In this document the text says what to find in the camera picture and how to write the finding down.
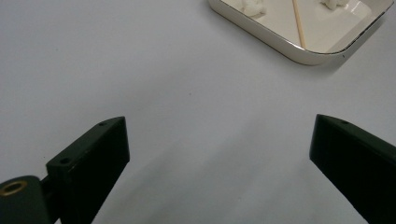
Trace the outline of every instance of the white surface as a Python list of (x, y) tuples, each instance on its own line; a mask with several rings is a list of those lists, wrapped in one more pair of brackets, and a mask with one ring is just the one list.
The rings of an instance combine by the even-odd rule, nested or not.
[(206, 0), (0, 2), (0, 181), (97, 122), (132, 161), (94, 223), (365, 223), (308, 159), (315, 115), (396, 145), (396, 11), (350, 58), (309, 67)]

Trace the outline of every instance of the wooden stick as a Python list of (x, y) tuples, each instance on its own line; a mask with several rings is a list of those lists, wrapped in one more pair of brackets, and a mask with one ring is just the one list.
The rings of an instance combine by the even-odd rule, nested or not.
[(305, 39), (303, 33), (303, 26), (301, 25), (300, 13), (298, 12), (297, 0), (293, 0), (294, 15), (296, 17), (298, 36), (300, 37), (300, 44), (303, 49), (305, 49)]

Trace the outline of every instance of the black plastic part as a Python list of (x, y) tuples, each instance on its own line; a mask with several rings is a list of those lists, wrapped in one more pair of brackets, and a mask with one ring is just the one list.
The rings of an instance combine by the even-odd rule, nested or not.
[(54, 187), (50, 183), (50, 178), (46, 176), (41, 180), (41, 188), (43, 189), (44, 199), (46, 201), (47, 210), (49, 213), (49, 219), (51, 223), (55, 223), (56, 220), (61, 216), (61, 212), (64, 209), (59, 194), (54, 190)]
[(369, 223), (396, 223), (396, 147), (318, 115), (310, 159)]
[(63, 224), (91, 223), (125, 165), (125, 118), (103, 121), (47, 163), (49, 182), (63, 205)]
[(0, 185), (0, 223), (53, 223), (37, 177), (21, 176)]

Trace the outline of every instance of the plastic tray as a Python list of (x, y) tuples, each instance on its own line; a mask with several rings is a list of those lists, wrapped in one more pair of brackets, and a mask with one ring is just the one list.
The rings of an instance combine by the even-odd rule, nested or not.
[(350, 0), (330, 10), (320, 0), (297, 0), (305, 48), (291, 0), (264, 0), (266, 13), (253, 17), (236, 9), (236, 0), (208, 0), (220, 15), (297, 63), (320, 64), (341, 56), (363, 38), (393, 5), (393, 0)]

